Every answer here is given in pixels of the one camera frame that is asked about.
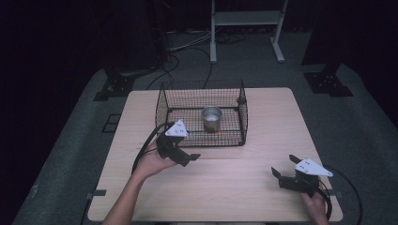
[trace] wire mesh cage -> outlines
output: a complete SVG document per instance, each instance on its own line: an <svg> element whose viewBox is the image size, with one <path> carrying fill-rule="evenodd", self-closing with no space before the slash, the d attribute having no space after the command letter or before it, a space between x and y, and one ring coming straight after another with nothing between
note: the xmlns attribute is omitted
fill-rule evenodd
<svg viewBox="0 0 398 225"><path fill-rule="evenodd" d="M202 110L217 107L220 128L209 132ZM242 80L163 82L156 109L156 126L182 119L189 136L179 146L241 146L246 142L248 106Z"/></svg>

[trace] white triangular marker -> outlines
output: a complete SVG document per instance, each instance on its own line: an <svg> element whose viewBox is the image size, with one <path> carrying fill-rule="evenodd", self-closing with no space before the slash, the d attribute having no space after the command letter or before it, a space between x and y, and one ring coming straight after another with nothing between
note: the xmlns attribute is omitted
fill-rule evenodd
<svg viewBox="0 0 398 225"><path fill-rule="evenodd" d="M326 170L322 166L318 165L316 162L309 158L303 159L296 165L296 170L309 174L309 175L325 175L333 176L333 173Z"/></svg>
<svg viewBox="0 0 398 225"><path fill-rule="evenodd" d="M166 131L166 136L171 137L187 137L188 132L185 129L185 125L182 119L178 120L172 127Z"/></svg>

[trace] wrist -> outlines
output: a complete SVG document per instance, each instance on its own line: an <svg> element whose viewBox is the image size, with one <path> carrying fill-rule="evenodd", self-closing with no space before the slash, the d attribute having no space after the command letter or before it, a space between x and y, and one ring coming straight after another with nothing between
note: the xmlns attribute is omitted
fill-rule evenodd
<svg viewBox="0 0 398 225"><path fill-rule="evenodd" d="M137 185L142 185L144 183L144 181L146 180L146 177L140 175L137 172L134 172L131 176L130 176L130 180L132 183L137 184Z"/></svg>

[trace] floor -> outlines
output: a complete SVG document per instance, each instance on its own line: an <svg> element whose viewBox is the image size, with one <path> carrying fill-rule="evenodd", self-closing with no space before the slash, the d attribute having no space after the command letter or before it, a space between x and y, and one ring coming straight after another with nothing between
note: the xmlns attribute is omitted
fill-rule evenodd
<svg viewBox="0 0 398 225"><path fill-rule="evenodd" d="M172 34L169 43L181 46L198 39L198 35ZM133 90L156 90L162 81L170 79L202 81L210 71L210 80L242 79L245 87L289 87L323 163L341 171L358 190L363 206L361 224L396 223L396 127L363 86L360 76L345 65L340 66L337 76L353 97L312 92L303 73L320 71L323 65L301 65L311 32L282 33L282 64L276 61L269 43L271 36L239 35L233 37L242 39L237 43L219 44L214 65L209 64L208 43L175 52L164 65L169 71L175 68L169 72L172 77L161 76L165 72L160 68L137 79ZM110 114L122 113L126 102L125 97L93 101L105 81L103 70L93 74L14 224L98 224L89 221L85 212L114 137L103 128ZM344 212L343 220L336 224L356 224L360 210L353 188L339 175L330 182L339 192Z"/></svg>

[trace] metal cup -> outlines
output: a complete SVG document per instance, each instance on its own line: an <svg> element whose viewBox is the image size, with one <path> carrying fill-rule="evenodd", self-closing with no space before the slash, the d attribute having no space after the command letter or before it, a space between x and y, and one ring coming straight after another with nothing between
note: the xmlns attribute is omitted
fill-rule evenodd
<svg viewBox="0 0 398 225"><path fill-rule="evenodd" d="M220 130L222 111L215 106L209 106L202 110L202 119L205 132L215 133Z"/></svg>

